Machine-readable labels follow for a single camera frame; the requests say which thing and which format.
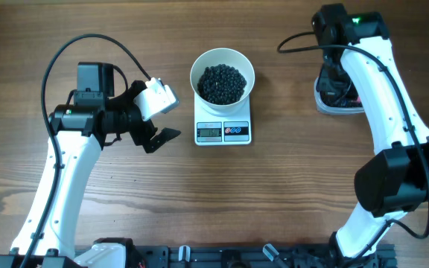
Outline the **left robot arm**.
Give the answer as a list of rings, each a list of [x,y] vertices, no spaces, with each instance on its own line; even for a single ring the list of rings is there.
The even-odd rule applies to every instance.
[[[49,117],[51,137],[31,210],[0,267],[144,267],[129,238],[101,238],[86,252],[75,251],[74,236],[87,181],[106,136],[129,133],[134,144],[153,153],[180,132],[158,130],[151,118],[178,103],[160,79],[136,80],[121,95],[114,93],[109,63],[79,63],[77,88]]]

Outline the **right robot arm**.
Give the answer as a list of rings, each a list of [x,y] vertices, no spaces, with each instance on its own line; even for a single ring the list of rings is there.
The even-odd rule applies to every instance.
[[[338,263],[362,264],[391,226],[422,203],[429,208],[429,129],[398,73],[380,13],[327,4],[312,28],[323,57],[314,83],[318,109],[363,112],[372,132],[374,156],[355,174],[357,205],[334,235]]]

